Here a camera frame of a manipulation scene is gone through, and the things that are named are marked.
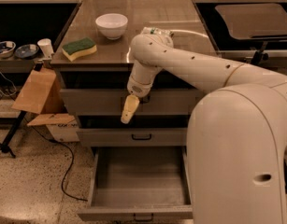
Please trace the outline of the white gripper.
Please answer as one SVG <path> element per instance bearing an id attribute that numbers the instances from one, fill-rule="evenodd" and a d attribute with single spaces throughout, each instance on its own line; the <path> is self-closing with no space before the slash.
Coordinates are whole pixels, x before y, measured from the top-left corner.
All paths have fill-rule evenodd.
<path id="1" fill-rule="evenodd" d="M 127 83 L 130 95 L 126 97 L 122 110 L 121 122 L 128 124 L 139 106 L 139 98 L 147 96 L 155 77 L 162 71 L 161 67 L 142 64 L 135 61 Z"/>

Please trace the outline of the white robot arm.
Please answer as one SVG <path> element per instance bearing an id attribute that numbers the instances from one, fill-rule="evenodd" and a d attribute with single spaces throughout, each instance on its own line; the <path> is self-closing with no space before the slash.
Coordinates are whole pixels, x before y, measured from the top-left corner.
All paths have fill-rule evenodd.
<path id="1" fill-rule="evenodd" d="M 131 52 L 134 96 L 162 69 L 205 93 L 187 128 L 194 224 L 287 224 L 287 76 L 175 49 L 166 35 L 136 35 Z"/>

